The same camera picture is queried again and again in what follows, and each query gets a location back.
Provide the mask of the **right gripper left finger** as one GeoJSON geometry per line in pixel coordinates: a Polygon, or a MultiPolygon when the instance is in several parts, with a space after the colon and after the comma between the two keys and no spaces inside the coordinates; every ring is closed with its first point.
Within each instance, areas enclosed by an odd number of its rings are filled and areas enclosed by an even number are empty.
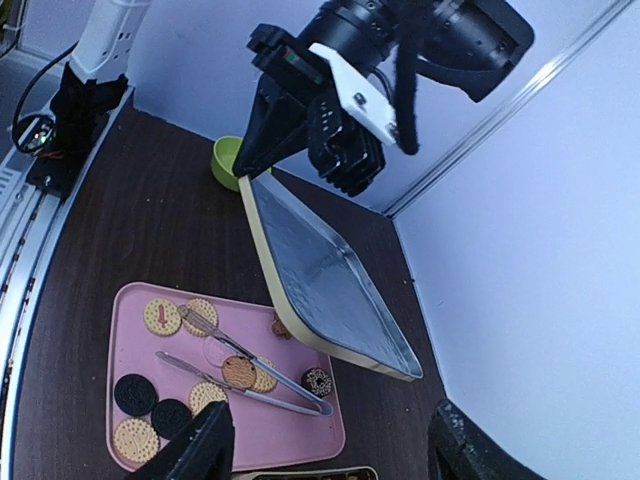
{"type": "Polygon", "coordinates": [[[229,480],[235,428],[227,402],[211,402],[130,480],[229,480]]]}

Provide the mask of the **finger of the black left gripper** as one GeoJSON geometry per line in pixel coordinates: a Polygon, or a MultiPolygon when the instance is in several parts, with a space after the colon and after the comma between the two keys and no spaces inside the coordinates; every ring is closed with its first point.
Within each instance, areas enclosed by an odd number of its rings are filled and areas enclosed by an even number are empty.
{"type": "Polygon", "coordinates": [[[249,124],[233,173],[255,178],[307,148],[307,107],[277,89],[260,89],[255,96],[249,124]]]}

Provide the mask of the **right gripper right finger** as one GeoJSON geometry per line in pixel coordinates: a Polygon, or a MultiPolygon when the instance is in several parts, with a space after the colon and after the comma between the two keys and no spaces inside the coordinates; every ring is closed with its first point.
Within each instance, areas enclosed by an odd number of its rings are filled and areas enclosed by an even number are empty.
{"type": "Polygon", "coordinates": [[[428,475],[430,479],[540,479],[449,399],[437,404],[429,422],[428,475]]]}

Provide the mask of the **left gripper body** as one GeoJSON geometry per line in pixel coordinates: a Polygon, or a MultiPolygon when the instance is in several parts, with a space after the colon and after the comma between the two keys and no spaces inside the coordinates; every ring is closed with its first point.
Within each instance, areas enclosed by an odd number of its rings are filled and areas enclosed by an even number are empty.
{"type": "Polygon", "coordinates": [[[295,36],[262,23],[250,36],[253,65],[261,71],[256,93],[284,91],[307,109],[326,90],[382,144],[396,143],[391,101],[368,81],[396,43],[395,23],[310,23],[295,36]]]}

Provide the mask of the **silver metal tin lid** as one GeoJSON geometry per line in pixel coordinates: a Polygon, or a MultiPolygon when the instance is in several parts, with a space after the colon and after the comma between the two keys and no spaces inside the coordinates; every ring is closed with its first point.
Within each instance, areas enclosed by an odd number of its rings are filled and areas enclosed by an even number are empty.
{"type": "Polygon", "coordinates": [[[420,361],[349,243],[271,174],[239,181],[274,308],[302,344],[411,382],[420,361]]]}

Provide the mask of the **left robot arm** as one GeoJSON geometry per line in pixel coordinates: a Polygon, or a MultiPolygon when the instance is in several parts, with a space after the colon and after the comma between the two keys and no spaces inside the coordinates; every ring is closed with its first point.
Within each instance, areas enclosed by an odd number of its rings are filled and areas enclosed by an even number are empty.
{"type": "Polygon", "coordinates": [[[418,152],[419,78],[480,102],[534,39],[505,1],[328,1],[298,35],[260,24],[248,46],[261,76],[234,174],[257,177],[303,151],[356,196],[384,169],[385,146],[418,152]]]}

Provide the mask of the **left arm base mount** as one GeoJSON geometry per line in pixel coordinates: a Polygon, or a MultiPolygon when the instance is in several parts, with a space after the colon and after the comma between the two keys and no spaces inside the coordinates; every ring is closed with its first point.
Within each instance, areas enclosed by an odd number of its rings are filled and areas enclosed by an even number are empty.
{"type": "Polygon", "coordinates": [[[128,87],[128,78],[122,73],[111,81],[82,81],[66,64],[59,89],[49,104],[51,113],[22,118],[20,113],[26,98],[43,75],[40,71],[25,87],[14,110],[12,125],[18,127],[22,121],[42,119],[53,125],[53,138],[36,151],[20,144],[16,148],[36,157],[27,174],[27,182],[65,200],[77,184],[79,174],[106,125],[108,113],[120,104],[128,87]]]}

